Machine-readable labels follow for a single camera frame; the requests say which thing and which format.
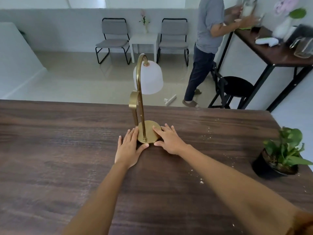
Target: soil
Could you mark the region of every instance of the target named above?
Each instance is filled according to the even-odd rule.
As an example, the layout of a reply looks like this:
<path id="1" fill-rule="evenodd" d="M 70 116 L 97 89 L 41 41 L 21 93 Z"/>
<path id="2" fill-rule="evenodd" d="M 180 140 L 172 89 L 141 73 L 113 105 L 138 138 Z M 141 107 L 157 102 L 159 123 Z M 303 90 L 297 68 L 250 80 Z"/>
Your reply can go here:
<path id="1" fill-rule="evenodd" d="M 298 173 L 297 166 L 283 166 L 281 163 L 278 163 L 275 159 L 271 158 L 265 150 L 263 150 L 262 155 L 268 165 L 279 173 L 287 175 L 294 175 Z"/>

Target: brass lamp stand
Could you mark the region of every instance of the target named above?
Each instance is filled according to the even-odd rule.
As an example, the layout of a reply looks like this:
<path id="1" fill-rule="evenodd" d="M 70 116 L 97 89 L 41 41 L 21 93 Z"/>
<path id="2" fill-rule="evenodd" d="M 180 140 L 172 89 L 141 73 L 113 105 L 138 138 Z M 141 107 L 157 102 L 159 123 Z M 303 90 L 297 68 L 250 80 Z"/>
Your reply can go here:
<path id="1" fill-rule="evenodd" d="M 137 70 L 136 70 L 136 80 L 137 80 L 137 90 L 134 90 L 131 93 L 131 97 L 129 99 L 129 107 L 131 108 L 135 125 L 139 128 L 138 133 L 138 141 L 141 143 L 154 143 L 156 142 L 160 136 L 153 130 L 153 126 L 155 126 L 158 129 L 161 129 L 161 127 L 158 125 L 158 123 L 154 121 L 147 120 L 145 121 L 145 115 L 143 113 L 143 103 L 142 103 L 142 91 L 141 91 L 141 67 L 142 62 L 144 61 L 143 66 L 149 67 L 150 63 L 148 62 L 148 58 L 145 54 L 141 54 L 138 58 L 137 63 Z M 137 116 L 137 103 L 139 103 L 140 108 L 140 117 L 141 122 L 138 123 L 138 116 Z"/>

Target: gray chair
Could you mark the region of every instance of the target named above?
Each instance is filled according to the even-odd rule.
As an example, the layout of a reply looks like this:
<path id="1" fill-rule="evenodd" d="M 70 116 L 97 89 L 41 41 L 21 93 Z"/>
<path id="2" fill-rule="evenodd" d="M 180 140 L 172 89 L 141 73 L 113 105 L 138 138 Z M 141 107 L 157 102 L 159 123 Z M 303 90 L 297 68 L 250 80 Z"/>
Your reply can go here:
<path id="1" fill-rule="evenodd" d="M 185 50 L 184 56 L 186 65 L 189 65 L 189 49 L 187 44 L 187 34 L 188 34 L 188 20 L 185 18 L 164 18 L 162 20 L 162 28 L 161 28 L 161 40 L 159 49 L 157 52 L 157 63 L 160 60 L 160 54 L 162 49 L 181 49 Z M 169 36 L 179 36 L 185 35 L 185 41 L 183 40 L 164 40 L 162 41 L 162 35 Z"/>
<path id="2" fill-rule="evenodd" d="M 127 51 L 129 49 L 129 35 L 127 31 L 127 23 L 124 18 L 103 18 L 102 19 L 102 32 L 104 35 L 105 40 L 102 41 L 101 43 L 96 44 L 96 55 L 97 55 L 97 60 L 98 63 L 101 64 L 109 55 L 110 53 L 110 48 L 122 48 L 124 50 L 124 54 L 126 57 L 127 64 L 129 65 L 131 62 L 131 59 L 128 61 L 127 59 Z M 127 35 L 127 39 L 106 39 L 106 34 L 112 34 L 112 35 Z M 98 53 L 103 49 L 103 48 L 108 48 L 109 52 L 108 54 L 102 59 L 101 62 L 99 62 L 99 57 Z"/>

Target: man's hand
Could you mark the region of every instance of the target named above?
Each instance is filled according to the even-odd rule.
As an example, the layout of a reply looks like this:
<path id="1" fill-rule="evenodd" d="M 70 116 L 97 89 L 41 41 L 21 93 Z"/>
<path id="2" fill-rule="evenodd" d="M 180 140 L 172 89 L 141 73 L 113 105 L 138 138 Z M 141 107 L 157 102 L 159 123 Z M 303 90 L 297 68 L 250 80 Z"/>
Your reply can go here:
<path id="1" fill-rule="evenodd" d="M 247 16 L 238 22 L 239 29 L 253 27 L 258 23 L 258 21 L 259 20 L 253 15 Z"/>
<path id="2" fill-rule="evenodd" d="M 136 150 L 138 131 L 138 127 L 133 128 L 133 130 L 129 129 L 123 142 L 122 136 L 119 137 L 115 163 L 123 163 L 129 169 L 138 162 L 142 151 L 149 147 L 149 144 L 146 143 L 141 145 L 138 150 Z"/>
<path id="3" fill-rule="evenodd" d="M 242 12 L 242 5 L 232 7 L 232 14 L 233 15 L 240 15 Z"/>
<path id="4" fill-rule="evenodd" d="M 155 142 L 154 145 L 164 148 L 170 154 L 179 155 L 187 144 L 178 136 L 174 126 L 170 128 L 165 124 L 165 127 L 161 126 L 161 128 L 163 131 L 153 126 L 153 130 L 164 140 L 164 142 Z"/>

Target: table lamp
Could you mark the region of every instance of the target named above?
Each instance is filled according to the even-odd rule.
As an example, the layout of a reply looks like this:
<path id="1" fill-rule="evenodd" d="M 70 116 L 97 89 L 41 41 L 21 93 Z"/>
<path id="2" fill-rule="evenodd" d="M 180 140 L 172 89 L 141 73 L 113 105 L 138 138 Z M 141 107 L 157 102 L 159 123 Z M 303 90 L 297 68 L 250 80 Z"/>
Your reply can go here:
<path id="1" fill-rule="evenodd" d="M 143 112 L 142 94 L 155 94 L 163 87 L 163 76 L 161 67 L 152 61 L 148 61 L 145 54 L 138 58 L 134 69 L 134 82 L 136 90 L 131 93 L 129 107 L 131 108 L 135 125 L 139 128 L 138 141 L 141 143 L 154 143 L 160 136 L 153 130 L 153 126 L 161 129 L 154 121 L 145 121 Z M 138 123 L 137 104 L 139 104 L 141 122 Z"/>

